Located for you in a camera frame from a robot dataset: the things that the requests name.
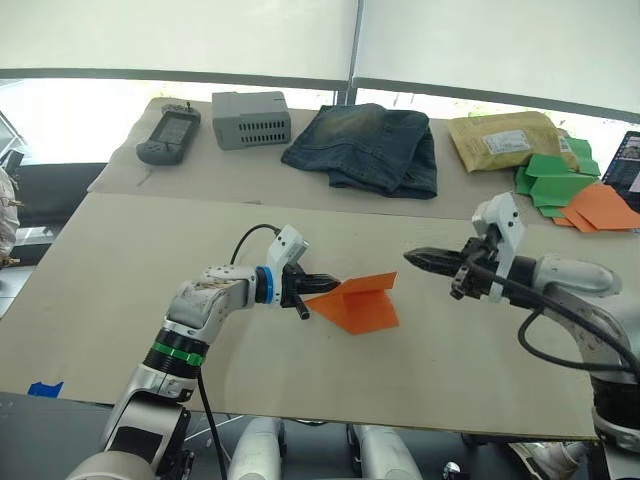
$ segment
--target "orange paper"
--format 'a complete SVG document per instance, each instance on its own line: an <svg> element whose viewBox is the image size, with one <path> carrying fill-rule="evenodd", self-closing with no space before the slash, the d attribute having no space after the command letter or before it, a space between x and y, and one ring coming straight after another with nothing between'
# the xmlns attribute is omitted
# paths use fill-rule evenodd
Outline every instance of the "orange paper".
<svg viewBox="0 0 640 480"><path fill-rule="evenodd" d="M573 208L573 206L569 205L568 207L562 207L558 210L564 213L564 216L567 217L569 221L582 233L591 233L598 231L598 229L591 225L591 223L589 223L586 218L580 215L580 213L578 213L578 211Z"/></svg>
<svg viewBox="0 0 640 480"><path fill-rule="evenodd" d="M598 230L640 228L640 214L631 210L610 185L589 185L573 197L569 207Z"/></svg>
<svg viewBox="0 0 640 480"><path fill-rule="evenodd" d="M352 278L305 303L353 335L397 327L398 317L385 293L393 288L396 275L393 272Z"/></svg>
<svg viewBox="0 0 640 480"><path fill-rule="evenodd" d="M571 220L569 220L568 218L554 218L553 223L555 223L556 225L561 225L563 227L575 227L575 225L571 223Z"/></svg>

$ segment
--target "beige tabletop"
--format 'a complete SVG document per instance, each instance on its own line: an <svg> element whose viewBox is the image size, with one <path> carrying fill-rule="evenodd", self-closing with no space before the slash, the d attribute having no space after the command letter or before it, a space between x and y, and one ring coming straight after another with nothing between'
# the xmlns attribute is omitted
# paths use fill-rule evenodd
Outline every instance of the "beige tabletop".
<svg viewBox="0 0 640 480"><path fill-rule="evenodd" d="M325 212L169 199L87 196L0 323L0 385L64 382L62 398L113 402L143 360L180 283L228 262L245 230L290 223L309 241L309 272L346 279L397 271L390 297L400 326L353 336L312 314L257 305L233 313L204 366L214 409L420 428L581 438L593 436L586 373L528 355L516 341L524 310L449 297L450 279L402 253L459 249L460 220ZM238 260L264 262L268 232ZM583 235L529 227L521 254L557 252L608 265L640 287L630 233ZM572 339L541 319L531 341L577 359ZM189 407L199 409L194 398Z"/></svg>
<svg viewBox="0 0 640 480"><path fill-rule="evenodd" d="M89 191L468 220L479 203L514 188L511 170L467 173L443 120L431 120L438 167L436 198L386 198L352 188L331 188L326 173L304 172L281 163L287 145L221 150L211 126L211 104L204 102L193 103L202 114L202 123L182 164L154 167L142 163L136 145L149 138L161 118L162 105L176 102L180 101L157 98L150 102ZM291 111L292 138L315 114ZM529 197L516 197L526 222L552 225L532 207Z"/></svg>

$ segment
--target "robotic arm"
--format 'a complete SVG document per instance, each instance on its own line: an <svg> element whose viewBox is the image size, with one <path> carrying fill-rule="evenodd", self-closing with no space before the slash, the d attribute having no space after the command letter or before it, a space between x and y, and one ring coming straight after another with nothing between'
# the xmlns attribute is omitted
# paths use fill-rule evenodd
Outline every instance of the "robotic arm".
<svg viewBox="0 0 640 480"><path fill-rule="evenodd" d="M340 282L308 275L298 265L309 244L287 225L269 247L265 266L222 265L182 284L144 361L134 370L104 430L103 452L80 464L67 480L142 480L188 469L182 442L191 398L207 351L227 316L256 303L309 312L300 295L328 292Z"/></svg>
<svg viewBox="0 0 640 480"><path fill-rule="evenodd" d="M510 193L478 207L472 218L478 237L462 251L418 248L405 253L413 265L453 278L460 300L488 295L534 310L518 339L530 353L556 364L588 370L593 386L593 422L598 436L640 453L640 295L623 289L611 270L547 254L516 256L524 226ZM526 342L526 328L543 314L575 339L584 363L568 362Z"/></svg>

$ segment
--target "denim jeans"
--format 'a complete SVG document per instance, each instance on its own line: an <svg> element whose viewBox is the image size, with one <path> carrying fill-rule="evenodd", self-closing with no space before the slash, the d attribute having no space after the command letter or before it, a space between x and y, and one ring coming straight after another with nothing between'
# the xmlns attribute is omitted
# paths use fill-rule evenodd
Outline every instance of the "denim jeans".
<svg viewBox="0 0 640 480"><path fill-rule="evenodd" d="M301 170L326 171L332 187L432 198L437 169L429 118L380 105L323 106L283 153Z"/></svg>

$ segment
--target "gray box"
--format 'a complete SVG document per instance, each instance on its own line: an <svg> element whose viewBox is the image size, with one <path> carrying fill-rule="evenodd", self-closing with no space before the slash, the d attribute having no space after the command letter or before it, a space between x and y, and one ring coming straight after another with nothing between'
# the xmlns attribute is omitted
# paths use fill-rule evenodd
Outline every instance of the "gray box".
<svg viewBox="0 0 640 480"><path fill-rule="evenodd" d="M211 117L223 150L291 141L291 116L282 92L214 93Z"/></svg>

